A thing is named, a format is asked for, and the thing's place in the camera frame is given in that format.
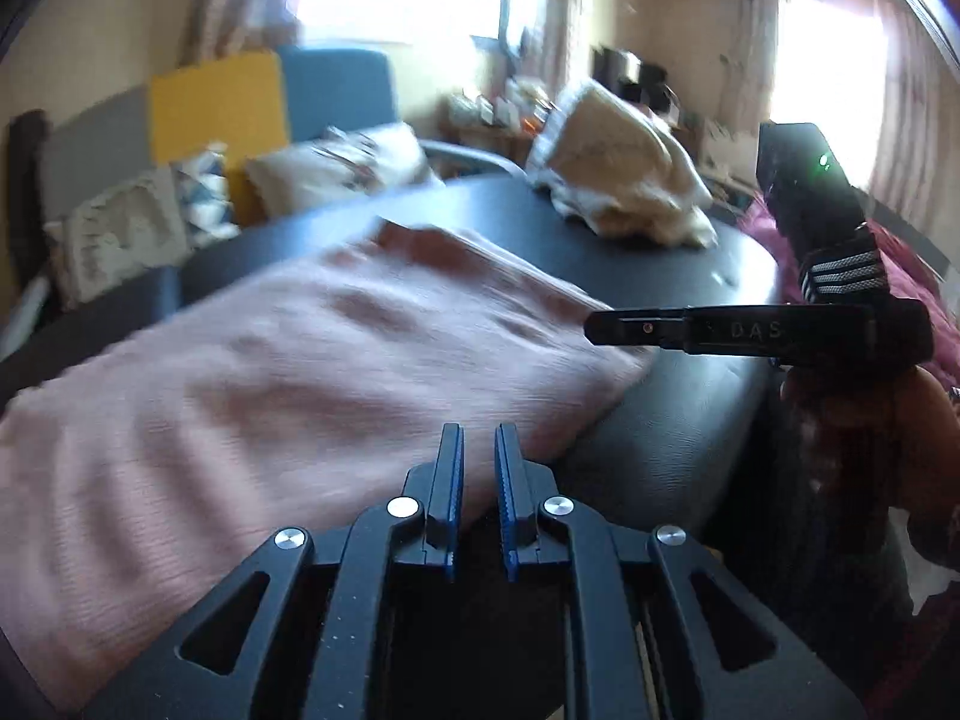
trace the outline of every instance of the curtain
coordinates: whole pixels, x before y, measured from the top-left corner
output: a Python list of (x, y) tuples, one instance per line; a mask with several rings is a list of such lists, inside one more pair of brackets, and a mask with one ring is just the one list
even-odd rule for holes
[(729, 132), (760, 132), (770, 118), (776, 71), (776, 30), (781, 0), (744, 0), (727, 57), (717, 122)]
[(943, 60), (910, 10), (888, 1), (877, 8), (887, 36), (887, 83), (870, 194), (929, 234), (938, 210)]
[(181, 64), (216, 59), (255, 47), (296, 39), (296, 20), (287, 0), (196, 0), (184, 40)]
[(541, 0), (536, 23), (527, 26), (519, 74), (544, 81), (553, 98), (571, 80), (587, 39), (581, 34), (582, 8), (582, 0)]

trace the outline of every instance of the blue cushion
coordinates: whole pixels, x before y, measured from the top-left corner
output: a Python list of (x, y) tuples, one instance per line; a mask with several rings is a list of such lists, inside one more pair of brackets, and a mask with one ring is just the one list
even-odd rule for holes
[(277, 54), (293, 143), (323, 137), (328, 127), (350, 132), (400, 120), (384, 53), (361, 47), (286, 46)]

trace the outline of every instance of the yellow headboard panel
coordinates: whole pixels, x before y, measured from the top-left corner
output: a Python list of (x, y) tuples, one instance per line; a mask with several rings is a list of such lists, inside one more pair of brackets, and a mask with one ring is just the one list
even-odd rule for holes
[(263, 208), (243, 167), (290, 143), (280, 59), (249, 52), (157, 76), (150, 83), (152, 157), (163, 165), (226, 143), (237, 223), (262, 221)]

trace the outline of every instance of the pink cloth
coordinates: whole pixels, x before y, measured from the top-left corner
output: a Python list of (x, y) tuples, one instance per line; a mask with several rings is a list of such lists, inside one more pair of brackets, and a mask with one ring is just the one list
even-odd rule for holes
[[(920, 300), (930, 312), (933, 327), (933, 360), (925, 367), (944, 389), (960, 386), (960, 330), (940, 300), (937, 278), (901, 239), (874, 221), (867, 223), (877, 239), (890, 292), (897, 298)], [(740, 220), (740, 229), (769, 251), (776, 260), (781, 295), (786, 302), (803, 303), (800, 267), (790, 242), (779, 234), (773, 215), (761, 197), (754, 200)]]
[(647, 370), (584, 338), (602, 307), (488, 242), (384, 223), (24, 391), (0, 423), (0, 627), (79, 709), (272, 531), (399, 493), (445, 421), (471, 522), (501, 420), (554, 459)]

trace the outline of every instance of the crumpled cloth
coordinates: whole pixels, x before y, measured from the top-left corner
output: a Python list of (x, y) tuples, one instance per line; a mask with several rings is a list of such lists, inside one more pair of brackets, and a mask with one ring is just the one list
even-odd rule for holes
[(645, 235), (666, 247), (717, 243), (710, 192), (683, 147), (593, 80), (568, 86), (530, 151), (527, 175), (564, 217), (602, 238)]
[(498, 423), (549, 461), (647, 370), (584, 338), (603, 307), (481, 239), (384, 223), (23, 391), (0, 422), (0, 628), (73, 712), (273, 531), (400, 493), (447, 421), (469, 524)]

